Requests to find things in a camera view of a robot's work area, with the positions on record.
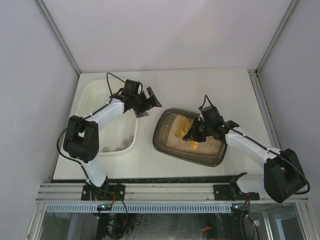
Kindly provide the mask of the yellow litter scoop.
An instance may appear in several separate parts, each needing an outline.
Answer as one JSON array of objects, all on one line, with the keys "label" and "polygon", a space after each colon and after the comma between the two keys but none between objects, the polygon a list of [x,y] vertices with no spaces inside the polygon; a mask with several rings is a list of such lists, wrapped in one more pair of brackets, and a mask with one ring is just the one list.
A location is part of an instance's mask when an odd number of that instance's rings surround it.
[{"label": "yellow litter scoop", "polygon": [[[190,124],[188,118],[183,116],[177,124],[174,135],[179,139],[183,139],[183,137],[186,136],[186,134],[189,132],[190,129],[191,129],[191,124]],[[196,142],[194,140],[188,140],[188,143],[189,143],[190,148],[192,150],[197,150],[197,148],[199,146],[198,142]]]}]

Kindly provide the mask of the dark brown litter box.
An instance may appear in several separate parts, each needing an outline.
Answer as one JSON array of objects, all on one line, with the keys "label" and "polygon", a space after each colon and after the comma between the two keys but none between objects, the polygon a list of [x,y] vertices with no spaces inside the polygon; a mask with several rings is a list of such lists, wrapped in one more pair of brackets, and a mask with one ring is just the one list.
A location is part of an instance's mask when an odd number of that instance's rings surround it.
[{"label": "dark brown litter box", "polygon": [[189,123],[193,123],[199,116],[198,113],[178,108],[165,110],[154,130],[154,148],[163,154],[194,164],[213,168],[218,166],[225,157],[227,145],[209,136],[205,142],[199,143],[197,148],[193,149],[190,142],[175,136],[180,120],[185,117]]}]

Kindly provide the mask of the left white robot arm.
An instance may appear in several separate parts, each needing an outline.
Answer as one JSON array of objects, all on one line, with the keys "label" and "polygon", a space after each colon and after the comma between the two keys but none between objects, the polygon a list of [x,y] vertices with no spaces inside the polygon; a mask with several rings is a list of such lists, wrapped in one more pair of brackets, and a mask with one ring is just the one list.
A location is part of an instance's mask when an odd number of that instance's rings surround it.
[{"label": "left white robot arm", "polygon": [[127,81],[124,87],[112,93],[108,102],[89,113],[87,116],[73,115],[69,118],[67,127],[59,135],[57,142],[64,137],[62,148],[68,154],[63,154],[58,147],[58,153],[65,159],[80,165],[90,185],[101,188],[107,183],[107,175],[100,167],[97,158],[100,141],[99,132],[116,117],[133,110],[137,118],[148,116],[148,111],[154,107],[162,107],[152,88],[146,88],[137,81]]}]

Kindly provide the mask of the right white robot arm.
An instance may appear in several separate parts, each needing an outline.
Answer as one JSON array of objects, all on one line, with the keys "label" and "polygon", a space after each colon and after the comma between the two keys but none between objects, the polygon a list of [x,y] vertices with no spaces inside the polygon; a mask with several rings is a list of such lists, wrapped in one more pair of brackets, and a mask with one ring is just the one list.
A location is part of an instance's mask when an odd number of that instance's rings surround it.
[{"label": "right white robot arm", "polygon": [[311,189],[297,154],[292,149],[281,150],[247,135],[233,121],[196,118],[185,132],[184,141],[205,142],[207,137],[233,147],[258,164],[263,172],[242,172],[229,185],[233,194],[265,193],[277,203],[293,195],[304,195]]}]

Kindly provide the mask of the white plastic tray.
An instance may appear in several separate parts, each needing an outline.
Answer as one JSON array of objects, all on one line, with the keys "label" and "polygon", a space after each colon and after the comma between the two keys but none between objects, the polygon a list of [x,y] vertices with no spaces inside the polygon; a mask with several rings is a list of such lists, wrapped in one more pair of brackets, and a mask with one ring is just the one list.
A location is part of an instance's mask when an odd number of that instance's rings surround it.
[{"label": "white plastic tray", "polygon": [[[86,117],[89,113],[98,110],[103,105],[109,102],[111,93],[115,93],[124,86],[120,80],[112,77],[109,79],[109,84],[105,79],[98,79],[89,82],[80,92],[80,98],[76,103],[76,108],[71,115]],[[133,110],[128,110],[126,113],[117,116],[108,123],[102,130],[99,131],[99,151],[98,156],[114,155],[128,151],[134,144],[137,134],[138,119]],[[123,145],[122,141],[134,136],[133,143]],[[110,152],[103,152],[104,147],[109,147]],[[121,151],[115,151],[115,148],[120,147]]]}]

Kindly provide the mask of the right aluminium side rail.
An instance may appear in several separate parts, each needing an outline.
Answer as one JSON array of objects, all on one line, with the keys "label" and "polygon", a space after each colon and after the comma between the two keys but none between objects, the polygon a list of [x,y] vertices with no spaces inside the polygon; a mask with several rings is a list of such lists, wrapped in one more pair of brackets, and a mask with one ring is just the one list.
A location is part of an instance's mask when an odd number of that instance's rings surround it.
[{"label": "right aluminium side rail", "polygon": [[284,150],[285,148],[283,147],[279,132],[277,130],[276,122],[271,110],[269,100],[265,93],[262,81],[260,80],[257,71],[254,69],[249,69],[248,75],[260,108],[260,112],[262,114],[262,118],[266,127],[268,137],[270,139],[270,143],[273,147]]}]

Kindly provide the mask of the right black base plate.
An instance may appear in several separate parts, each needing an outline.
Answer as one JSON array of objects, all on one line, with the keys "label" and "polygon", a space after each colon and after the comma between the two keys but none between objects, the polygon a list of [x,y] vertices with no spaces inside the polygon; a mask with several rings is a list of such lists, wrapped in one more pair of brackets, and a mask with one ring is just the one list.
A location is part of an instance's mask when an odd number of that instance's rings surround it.
[{"label": "right black base plate", "polygon": [[216,201],[245,201],[251,199],[253,201],[259,201],[260,195],[258,193],[240,193],[236,191],[232,192],[229,184],[215,184],[213,186],[214,199]]}]

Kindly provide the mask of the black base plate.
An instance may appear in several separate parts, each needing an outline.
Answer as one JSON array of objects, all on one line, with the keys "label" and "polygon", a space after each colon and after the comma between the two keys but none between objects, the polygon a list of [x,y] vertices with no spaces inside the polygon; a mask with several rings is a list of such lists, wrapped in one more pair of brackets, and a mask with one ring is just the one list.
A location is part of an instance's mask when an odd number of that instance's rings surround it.
[{"label": "black base plate", "polygon": [[126,186],[123,184],[109,184],[104,187],[85,184],[81,192],[82,201],[112,201],[124,200]]},{"label": "black base plate", "polygon": [[229,184],[215,184],[213,186],[214,199],[216,201],[245,201],[251,199],[253,201],[259,201],[260,195],[258,193],[240,193],[236,191],[232,192]]}]

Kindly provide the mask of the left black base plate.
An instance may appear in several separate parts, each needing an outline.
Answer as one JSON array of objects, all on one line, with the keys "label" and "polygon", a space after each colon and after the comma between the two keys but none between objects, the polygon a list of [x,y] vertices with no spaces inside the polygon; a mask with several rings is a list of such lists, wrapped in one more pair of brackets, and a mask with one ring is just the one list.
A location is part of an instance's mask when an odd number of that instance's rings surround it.
[{"label": "left black base plate", "polygon": [[123,184],[109,184],[104,187],[85,184],[81,192],[82,201],[112,201],[124,200],[126,186]]}]

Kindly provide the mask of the left aluminium frame post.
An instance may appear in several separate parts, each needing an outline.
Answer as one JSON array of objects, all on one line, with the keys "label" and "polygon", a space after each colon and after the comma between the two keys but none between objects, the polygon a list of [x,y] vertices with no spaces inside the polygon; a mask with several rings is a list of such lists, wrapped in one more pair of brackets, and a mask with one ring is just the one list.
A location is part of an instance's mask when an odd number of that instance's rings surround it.
[{"label": "left aluminium frame post", "polygon": [[66,43],[61,31],[59,30],[58,25],[56,24],[56,21],[54,20],[52,14],[50,13],[46,3],[44,0],[34,0],[34,3],[36,7],[38,8],[40,14],[42,15],[45,23],[47,24],[48,28],[52,32],[52,35],[56,39],[58,45],[62,49],[65,57],[67,58],[68,62],[72,66],[74,72],[79,77],[81,74],[81,70],[70,50],[68,47],[68,44]]}]

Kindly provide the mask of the aluminium frame post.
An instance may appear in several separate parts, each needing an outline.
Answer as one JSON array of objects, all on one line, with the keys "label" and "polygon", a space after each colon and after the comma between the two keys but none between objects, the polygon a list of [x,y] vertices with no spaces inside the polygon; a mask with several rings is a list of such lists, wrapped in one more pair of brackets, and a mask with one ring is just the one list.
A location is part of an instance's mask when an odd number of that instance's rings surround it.
[{"label": "aluminium frame post", "polygon": [[46,3],[44,0],[34,0],[34,3],[36,7],[38,8],[40,14],[42,15],[45,23],[47,24],[48,28],[52,32],[52,35],[56,39],[58,45],[62,49],[65,57],[67,58],[68,62],[72,66],[74,72],[79,77],[81,74],[81,70],[70,50],[68,47],[68,44],[66,43],[61,31],[59,30],[58,25],[56,24],[56,21],[54,20],[52,14],[50,13]]},{"label": "aluminium frame post", "polygon": [[278,24],[278,27],[275,30],[275,33],[273,34],[265,52],[264,52],[264,54],[258,64],[256,70],[255,70],[257,75],[259,75],[262,72],[267,60],[269,59],[273,49],[275,48],[277,42],[279,41],[280,37],[282,36],[283,31],[285,30],[289,20],[291,19],[294,11],[296,10],[296,8],[300,2],[301,2],[300,0],[291,0],[290,1],[283,17],[281,18],[281,20]]}]

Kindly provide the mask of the aluminium front rail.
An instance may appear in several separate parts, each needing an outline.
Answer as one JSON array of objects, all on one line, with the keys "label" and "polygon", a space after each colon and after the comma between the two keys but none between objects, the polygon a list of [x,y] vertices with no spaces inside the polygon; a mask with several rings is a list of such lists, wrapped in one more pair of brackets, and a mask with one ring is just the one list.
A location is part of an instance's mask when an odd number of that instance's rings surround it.
[{"label": "aluminium front rail", "polygon": [[[44,183],[36,200],[46,203],[77,203],[83,194],[82,183]],[[222,203],[222,191],[213,183],[128,183],[124,190],[114,192],[125,203]]]}]

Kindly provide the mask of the right aluminium frame post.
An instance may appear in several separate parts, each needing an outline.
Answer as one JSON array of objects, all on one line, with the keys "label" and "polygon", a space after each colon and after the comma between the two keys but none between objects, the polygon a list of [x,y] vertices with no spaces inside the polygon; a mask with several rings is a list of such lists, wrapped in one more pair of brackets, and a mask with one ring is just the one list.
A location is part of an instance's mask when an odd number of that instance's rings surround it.
[{"label": "right aluminium frame post", "polygon": [[275,30],[275,33],[273,34],[265,52],[264,52],[264,54],[258,64],[256,70],[255,70],[257,75],[259,75],[262,72],[267,60],[269,59],[273,49],[275,48],[277,42],[279,41],[280,37],[282,36],[283,31],[285,30],[289,20],[291,19],[294,11],[296,10],[296,8],[300,2],[301,2],[300,0],[291,0],[290,1],[283,17],[281,18],[281,20],[278,24],[278,27]]}]

